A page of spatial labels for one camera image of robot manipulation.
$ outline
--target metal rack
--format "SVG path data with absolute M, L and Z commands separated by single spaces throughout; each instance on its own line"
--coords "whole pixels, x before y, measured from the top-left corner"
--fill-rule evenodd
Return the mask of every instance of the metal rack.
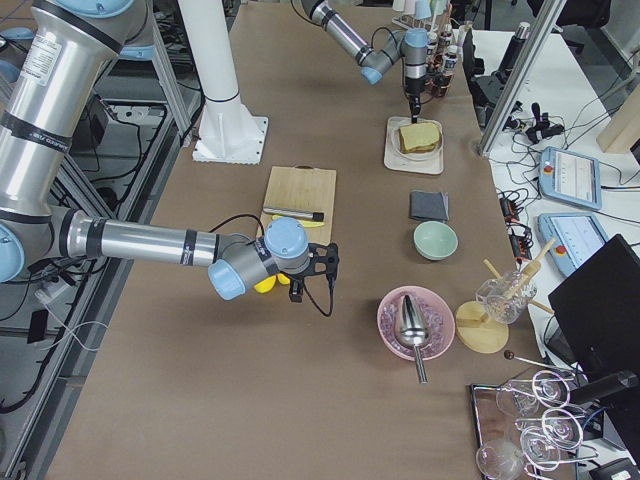
M 153 68 L 141 66 L 146 74 L 127 76 L 126 68 L 116 65 L 100 77 L 96 95 L 114 116 L 98 145 L 65 158 L 51 203 L 92 216 L 151 219 L 202 104 L 196 74 L 176 82 L 166 51 L 156 46 L 161 53 Z M 10 93 L 6 82 L 2 87 Z M 115 208 L 106 189 L 117 199 Z M 60 333 L 59 322 L 86 346 L 99 346 L 105 328 L 87 322 L 108 325 L 131 265 L 114 259 L 79 262 L 70 269 L 49 265 L 43 271 L 50 274 L 25 274 L 24 284 L 0 285 L 0 318 L 20 304 L 15 315 L 0 322 L 0 409 L 16 406 L 0 415 L 0 479 L 44 477 L 95 358 L 95 351 Z M 32 313 L 43 309 L 45 338 L 27 344 Z

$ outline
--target wine glass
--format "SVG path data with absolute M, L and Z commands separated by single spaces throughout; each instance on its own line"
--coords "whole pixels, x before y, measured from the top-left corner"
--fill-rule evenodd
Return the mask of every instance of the wine glass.
M 562 408 L 569 403 L 569 384 L 557 372 L 536 372 L 531 380 L 531 387 L 536 399 L 547 408 Z
M 582 445 L 584 434 L 575 415 L 562 408 L 550 408 L 540 422 L 544 434 L 562 450 L 575 450 Z
M 502 413 L 510 417 L 531 417 L 540 407 L 531 381 L 516 379 L 508 380 L 498 387 L 496 404 Z
M 476 465 L 487 477 L 494 480 L 515 480 L 526 466 L 522 450 L 506 438 L 496 438 L 483 443 L 476 452 Z
M 476 465 L 492 480 L 515 480 L 523 472 L 541 480 L 550 480 L 536 470 L 550 472 L 563 463 L 560 449 L 545 435 L 541 427 L 526 428 L 518 445 L 506 438 L 484 443 L 476 452 Z

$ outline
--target metal scoop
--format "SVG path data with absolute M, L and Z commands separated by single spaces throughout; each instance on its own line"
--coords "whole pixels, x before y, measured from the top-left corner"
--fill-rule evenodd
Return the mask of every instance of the metal scoop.
M 400 313 L 396 317 L 394 334 L 402 346 L 413 349 L 418 381 L 422 384 L 427 383 L 427 372 L 424 368 L 420 348 L 429 343 L 429 330 L 422 318 L 420 309 L 409 295 L 403 297 Z

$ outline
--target glass cup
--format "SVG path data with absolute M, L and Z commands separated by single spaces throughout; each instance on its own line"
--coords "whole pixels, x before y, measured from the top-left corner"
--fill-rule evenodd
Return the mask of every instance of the glass cup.
M 491 318 L 508 325 L 522 315 L 536 292 L 533 282 L 522 282 L 520 272 L 509 272 L 484 282 L 476 291 L 476 301 Z

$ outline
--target pink plate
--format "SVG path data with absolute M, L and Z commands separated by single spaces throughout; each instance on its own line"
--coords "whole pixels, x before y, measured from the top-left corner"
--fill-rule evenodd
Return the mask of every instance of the pink plate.
M 405 295 L 410 295 L 416 302 L 429 328 L 431 341 L 420 349 L 422 358 L 429 360 L 442 355 L 451 346 L 455 336 L 453 313 L 442 298 L 422 287 L 398 287 L 382 299 L 378 307 L 378 330 L 382 341 L 399 357 L 413 361 L 413 350 L 400 345 L 393 333 L 395 318 Z

